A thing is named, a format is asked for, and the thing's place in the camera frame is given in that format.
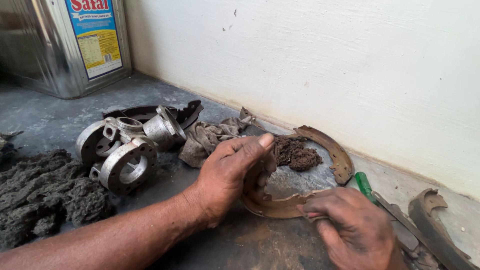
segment metal can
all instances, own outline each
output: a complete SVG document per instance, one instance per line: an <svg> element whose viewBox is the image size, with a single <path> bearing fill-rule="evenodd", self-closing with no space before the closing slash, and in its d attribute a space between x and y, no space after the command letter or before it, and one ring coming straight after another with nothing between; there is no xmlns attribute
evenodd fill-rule
<svg viewBox="0 0 480 270"><path fill-rule="evenodd" d="M0 61L22 85L79 98L132 73L122 0L0 0Z"/></svg>

